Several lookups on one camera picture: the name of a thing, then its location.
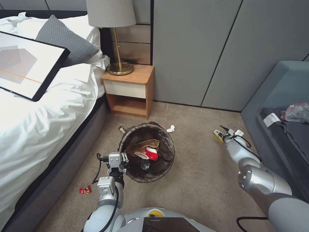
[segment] black picture frame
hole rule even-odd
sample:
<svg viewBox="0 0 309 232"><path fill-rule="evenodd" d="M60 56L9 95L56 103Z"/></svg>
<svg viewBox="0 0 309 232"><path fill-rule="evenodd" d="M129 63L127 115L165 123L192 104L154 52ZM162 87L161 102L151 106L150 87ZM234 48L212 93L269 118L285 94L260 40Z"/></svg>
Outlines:
<svg viewBox="0 0 309 232"><path fill-rule="evenodd" d="M19 37L19 38L22 38L22 39L25 39L25 40L30 40L30 41L35 42L35 43L41 43L41 44L45 44L45 45L49 45L49 46L58 47L58 48L62 48L63 49L61 55L58 57L57 61L54 63L53 67L50 69L49 73L46 75L46 77L44 78L44 81L41 83L40 87L38 88L38 90L36 91L36 93L34 94L34 96L32 98L24 96L23 94L15 92L15 91L12 91L10 89L7 89L7 88L1 86L1 84L0 84L0 88L1 89L7 90L7 91L9 91L11 93L17 94L17 95L25 97L25 98L27 98L27 99L29 99L31 101L37 102L43 96L43 94L45 93L46 89L48 88L48 86L50 85L50 83L52 82L54 77L56 76L57 72L62 67L64 61L69 56L70 51L67 48L65 48L65 47L57 46L57 45L54 45L54 44L49 44L49 43L37 41L37 40L34 40L34 39L29 39L29 38L25 38L25 37L22 37L22 36L18 36L18 35L2 32L2 31L0 31L0 33L7 34L9 36Z"/></svg>

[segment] screen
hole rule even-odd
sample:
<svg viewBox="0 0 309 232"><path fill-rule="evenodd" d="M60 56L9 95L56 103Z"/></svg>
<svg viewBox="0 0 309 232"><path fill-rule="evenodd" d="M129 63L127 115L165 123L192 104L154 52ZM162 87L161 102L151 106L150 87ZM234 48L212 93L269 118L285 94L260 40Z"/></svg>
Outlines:
<svg viewBox="0 0 309 232"><path fill-rule="evenodd" d="M142 232L199 232L180 217L145 217Z"/></svg>

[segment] lamp stand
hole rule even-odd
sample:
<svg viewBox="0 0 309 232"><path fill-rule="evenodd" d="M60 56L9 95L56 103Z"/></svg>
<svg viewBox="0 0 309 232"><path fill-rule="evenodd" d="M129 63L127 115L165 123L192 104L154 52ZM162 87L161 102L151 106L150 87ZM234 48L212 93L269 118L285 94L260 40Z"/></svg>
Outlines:
<svg viewBox="0 0 309 232"><path fill-rule="evenodd" d="M112 75L126 75L134 70L134 66L131 63L122 63L120 59L120 51L119 51L119 43L118 43L118 36L117 36L117 30L114 28L114 35L115 35L115 43L116 43L116 51L117 51L117 57L118 57L118 63L111 63L107 71Z"/></svg>

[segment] bed frame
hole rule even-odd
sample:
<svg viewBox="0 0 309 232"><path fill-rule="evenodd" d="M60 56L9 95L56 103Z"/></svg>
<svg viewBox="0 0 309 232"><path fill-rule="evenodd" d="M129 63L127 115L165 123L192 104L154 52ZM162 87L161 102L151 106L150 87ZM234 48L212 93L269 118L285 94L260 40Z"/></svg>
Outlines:
<svg viewBox="0 0 309 232"><path fill-rule="evenodd" d="M16 16L26 12L28 17L68 18L86 15L86 11L48 11L48 10L0 10L0 18ZM109 28L100 29L101 50L114 60ZM40 223L52 206L65 191L76 172L88 155L103 127L108 111L106 96L97 99L87 119L73 134L67 144L50 162L47 169L32 182L15 206L15 212L2 232L31 232Z"/></svg>

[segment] lampshade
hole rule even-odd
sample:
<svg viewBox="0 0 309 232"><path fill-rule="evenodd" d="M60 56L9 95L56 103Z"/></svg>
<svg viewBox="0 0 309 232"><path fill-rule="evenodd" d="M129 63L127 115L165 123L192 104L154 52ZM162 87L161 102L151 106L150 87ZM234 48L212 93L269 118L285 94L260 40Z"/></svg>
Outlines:
<svg viewBox="0 0 309 232"><path fill-rule="evenodd" d="M136 24L132 0L86 0L90 26L124 27Z"/></svg>

